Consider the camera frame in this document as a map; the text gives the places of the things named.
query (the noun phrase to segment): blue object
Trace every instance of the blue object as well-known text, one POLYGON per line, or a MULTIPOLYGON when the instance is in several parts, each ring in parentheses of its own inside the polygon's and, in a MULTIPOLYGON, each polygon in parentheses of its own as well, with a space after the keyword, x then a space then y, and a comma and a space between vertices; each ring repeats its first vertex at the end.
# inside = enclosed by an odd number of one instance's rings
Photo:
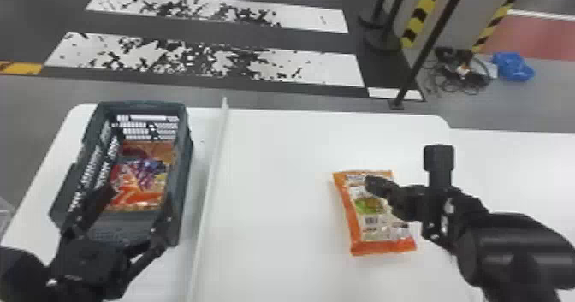
POLYGON ((525 59, 518 53, 495 53, 491 62, 497 65, 499 76, 505 80, 525 82, 535 76, 533 68, 525 64, 525 59))

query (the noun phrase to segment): plastic basket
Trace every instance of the plastic basket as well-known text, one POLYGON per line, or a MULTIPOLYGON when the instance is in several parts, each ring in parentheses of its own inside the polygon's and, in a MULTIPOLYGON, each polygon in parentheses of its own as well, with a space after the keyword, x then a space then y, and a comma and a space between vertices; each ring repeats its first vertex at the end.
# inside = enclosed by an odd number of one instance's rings
POLYGON ((168 240, 177 246, 186 198, 193 142, 183 104, 164 102, 102 102, 94 111, 82 148, 50 209, 51 220, 60 228, 68 214, 84 209, 98 189, 110 184, 110 173, 122 160, 126 141, 172 142, 172 160, 165 173, 165 186, 155 209, 106 209, 88 231, 92 240, 118 246, 138 245, 150 239, 160 216, 168 216, 168 240))

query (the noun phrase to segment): yellow and black striped pole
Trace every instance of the yellow and black striped pole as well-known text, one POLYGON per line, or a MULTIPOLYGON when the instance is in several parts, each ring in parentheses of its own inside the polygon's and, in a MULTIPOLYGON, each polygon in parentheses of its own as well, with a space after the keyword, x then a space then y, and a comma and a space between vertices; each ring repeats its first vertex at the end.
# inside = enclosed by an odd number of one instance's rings
POLYGON ((505 2, 501 5, 501 7, 497 9, 493 17, 491 17, 491 21, 489 22, 487 27, 485 27, 481 35, 479 35, 479 38, 471 48, 471 50, 474 53, 478 53, 483 49, 485 43, 487 43, 488 39, 491 37, 493 32, 495 32, 495 29, 497 28, 499 23, 503 21, 503 19, 507 15, 507 12, 509 12, 509 9, 513 7, 515 1, 517 0, 505 0, 505 2))
POLYGON ((0 61, 0 74, 38 75, 42 64, 0 61))
POLYGON ((404 48, 413 47, 418 35, 424 30, 425 20, 436 8, 437 0, 419 0, 418 6, 413 11, 412 18, 407 23, 406 31, 401 37, 401 45, 404 48))

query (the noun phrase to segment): metal stand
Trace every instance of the metal stand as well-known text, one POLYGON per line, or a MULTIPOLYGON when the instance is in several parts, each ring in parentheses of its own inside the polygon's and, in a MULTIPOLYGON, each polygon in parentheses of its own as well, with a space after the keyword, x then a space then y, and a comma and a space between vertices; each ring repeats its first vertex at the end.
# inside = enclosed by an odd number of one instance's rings
POLYGON ((401 50, 401 41, 394 35, 394 23, 402 3, 403 0, 394 0, 394 5, 382 30, 369 31, 365 34, 365 42, 373 50, 382 53, 393 53, 401 50))
POLYGON ((361 25, 368 28, 385 27, 388 16, 383 12, 385 0, 376 0, 373 8, 366 8, 359 12, 358 19, 361 25))
POLYGON ((409 78, 406 80, 406 83, 401 87, 400 92, 397 94, 397 97, 393 100, 389 100, 389 108, 392 110, 403 110, 403 99, 406 97, 407 91, 409 88, 415 83, 415 79, 418 77, 418 73, 423 67, 425 61, 429 57, 431 51, 433 51, 433 47, 436 45, 439 36, 442 34, 443 29, 447 25, 451 15, 457 8, 460 0, 449 0, 448 6, 443 11, 442 16, 437 21, 436 26, 433 28, 433 32, 431 32, 430 38, 425 43, 424 48, 422 49, 421 53, 418 56, 417 61, 413 65, 411 73, 409 73, 409 78))

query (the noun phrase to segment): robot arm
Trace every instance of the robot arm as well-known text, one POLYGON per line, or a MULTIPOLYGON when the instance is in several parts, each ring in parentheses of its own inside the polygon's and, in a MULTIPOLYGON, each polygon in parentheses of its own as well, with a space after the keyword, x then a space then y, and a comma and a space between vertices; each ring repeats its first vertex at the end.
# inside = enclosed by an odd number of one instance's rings
POLYGON ((421 222, 422 236, 457 257, 459 272, 490 302, 558 302, 575 288, 575 249, 560 234, 521 214, 490 213, 451 185, 453 147, 424 149, 427 187, 400 187, 368 176, 366 189, 395 216, 421 222))
POLYGON ((0 247, 0 300, 101 302, 121 298, 130 282, 168 247, 165 234, 171 205, 165 205, 149 240, 118 248, 86 236, 115 194, 110 185, 102 187, 84 210, 67 216, 56 256, 48 266, 29 252, 0 247))

